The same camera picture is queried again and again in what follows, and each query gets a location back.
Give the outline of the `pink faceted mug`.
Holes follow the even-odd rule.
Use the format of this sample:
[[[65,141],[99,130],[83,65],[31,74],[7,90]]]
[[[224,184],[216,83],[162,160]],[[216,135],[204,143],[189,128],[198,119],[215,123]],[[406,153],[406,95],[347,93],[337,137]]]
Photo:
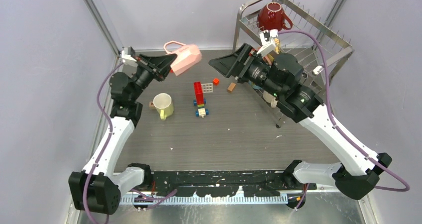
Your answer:
[[[174,51],[169,51],[167,46],[170,44],[177,44],[180,47]],[[199,47],[195,44],[184,44],[178,41],[169,41],[163,46],[167,54],[177,55],[175,61],[170,65],[171,70],[176,76],[181,75],[202,59],[202,53]]]

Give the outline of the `pale yellow mug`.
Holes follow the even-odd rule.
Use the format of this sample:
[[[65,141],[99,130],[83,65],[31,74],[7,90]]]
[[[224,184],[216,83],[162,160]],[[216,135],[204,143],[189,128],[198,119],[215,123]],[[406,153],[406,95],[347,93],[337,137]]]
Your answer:
[[[167,93],[157,94],[153,99],[153,105],[159,113],[161,120],[166,120],[174,113],[173,100]]]

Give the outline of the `dark red cup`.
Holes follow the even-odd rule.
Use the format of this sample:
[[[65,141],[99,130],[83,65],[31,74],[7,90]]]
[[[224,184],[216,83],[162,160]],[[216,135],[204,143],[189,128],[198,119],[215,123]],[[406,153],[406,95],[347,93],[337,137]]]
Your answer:
[[[293,22],[286,15],[283,7],[278,2],[266,4],[258,13],[257,28],[259,30],[291,30]]]

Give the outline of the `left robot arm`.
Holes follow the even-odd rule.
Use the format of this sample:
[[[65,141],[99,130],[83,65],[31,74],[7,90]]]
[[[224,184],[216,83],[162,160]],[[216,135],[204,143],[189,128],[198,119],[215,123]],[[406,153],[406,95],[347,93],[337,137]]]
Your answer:
[[[77,210],[112,215],[119,206],[121,196],[135,187],[141,191],[152,187],[149,165],[130,164],[118,175],[114,175],[114,169],[124,145],[141,118],[143,105],[137,99],[153,80],[165,80],[177,55],[139,54],[133,58],[136,63],[133,75],[114,69],[102,82],[103,86],[109,84],[112,100],[109,112],[99,105],[107,121],[107,130],[82,171],[72,172],[68,179]]]

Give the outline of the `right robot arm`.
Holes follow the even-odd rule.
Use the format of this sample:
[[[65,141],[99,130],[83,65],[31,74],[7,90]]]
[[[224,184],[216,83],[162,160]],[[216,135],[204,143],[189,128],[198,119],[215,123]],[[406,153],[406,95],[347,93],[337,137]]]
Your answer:
[[[243,44],[230,55],[211,59],[209,65],[224,77],[235,77],[239,83],[252,82],[270,93],[284,116],[309,130],[338,158],[333,164],[294,160],[285,169],[284,183],[288,188],[323,184],[360,200],[375,188],[391,164],[390,155],[369,149],[347,133],[339,121],[329,117],[323,99],[301,83],[304,68],[294,55],[280,53],[268,65],[250,45]]]

